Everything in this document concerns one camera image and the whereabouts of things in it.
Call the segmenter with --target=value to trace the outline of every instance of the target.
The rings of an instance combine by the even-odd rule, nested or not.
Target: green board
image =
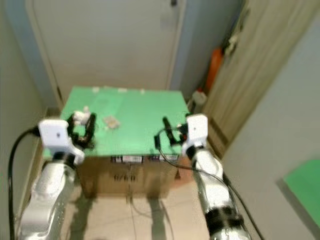
[[[284,178],[287,186],[320,227],[320,160],[310,160]]]
[[[66,120],[74,111],[83,111],[84,106],[96,113],[96,146],[85,150],[86,156],[158,155],[154,135],[164,127],[162,118],[166,116],[172,126],[186,122],[188,109],[179,91],[110,87],[93,90],[74,87],[60,116]],[[108,116],[114,116],[120,126],[106,129],[104,118]],[[84,127],[77,126],[75,130],[84,133]],[[170,147],[165,133],[161,135],[161,147],[165,154],[181,153],[180,146]]]

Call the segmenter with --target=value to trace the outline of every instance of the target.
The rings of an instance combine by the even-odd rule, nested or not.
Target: black wire
[[[236,195],[236,197],[239,199],[239,201],[241,202],[246,214],[248,215],[256,233],[259,235],[261,240],[265,240],[264,236],[262,235],[261,231],[259,230],[254,218],[252,217],[251,213],[249,212],[249,209],[247,207],[247,205],[245,204],[244,200],[242,199],[242,197],[240,196],[240,194],[238,193],[238,191],[235,189],[234,186],[232,186],[232,184],[228,184],[228,188],[230,190],[232,190],[234,192],[234,194]]]
[[[9,206],[9,228],[10,228],[10,240],[15,240],[15,214],[14,214],[14,192],[13,192],[13,166],[14,158],[17,147],[20,141],[28,134],[34,134],[39,136],[38,127],[30,128],[24,131],[14,142],[11,149],[9,164],[8,164],[8,206]]]
[[[185,165],[180,165],[180,164],[173,163],[173,162],[171,162],[170,160],[167,159],[167,157],[165,156],[165,154],[163,153],[163,151],[161,149],[158,149],[158,151],[160,152],[160,154],[163,157],[164,161],[167,162],[168,164],[170,164],[171,166],[174,166],[174,167],[179,168],[179,169],[191,170],[191,171],[195,171],[195,172],[206,174],[206,175],[214,178],[215,180],[219,181],[225,187],[227,187],[229,189],[229,192],[233,191],[235,193],[235,195],[237,196],[237,198],[240,200],[241,204],[243,205],[243,208],[244,208],[246,214],[248,215],[250,221],[252,222],[252,225],[253,225],[255,231],[258,233],[258,235],[261,238],[261,240],[265,240],[265,238],[263,237],[262,233],[260,232],[255,220],[253,219],[252,215],[250,214],[247,205],[245,204],[245,202],[241,198],[241,196],[238,193],[238,191],[234,188],[234,186],[232,186],[230,180],[228,179],[228,177],[225,174],[223,174],[223,179],[226,181],[226,183],[223,180],[221,180],[219,177],[217,177],[216,175],[210,174],[210,173],[208,173],[208,172],[206,172],[206,171],[204,171],[202,169],[197,169],[195,167],[190,167],[190,166],[185,166]]]

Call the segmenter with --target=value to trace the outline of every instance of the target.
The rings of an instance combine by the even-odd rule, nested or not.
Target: orange object
[[[208,77],[206,78],[205,87],[204,87],[205,94],[209,93],[209,91],[215,81],[216,75],[219,71],[219,68],[221,66],[223,58],[224,58],[224,56],[222,54],[221,47],[216,48],[213,51],[212,56],[211,56],[209,73],[208,73]]]

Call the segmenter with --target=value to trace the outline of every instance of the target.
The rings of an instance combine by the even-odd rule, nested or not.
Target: tiled floor
[[[85,199],[77,185],[66,207],[62,240],[209,239],[192,181],[171,190],[167,198]]]

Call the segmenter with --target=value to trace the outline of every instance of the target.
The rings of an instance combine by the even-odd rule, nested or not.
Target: door
[[[249,0],[233,55],[224,58],[204,112],[222,157],[319,9],[318,0]]]
[[[185,0],[31,1],[31,24],[63,102],[76,85],[170,85]]]

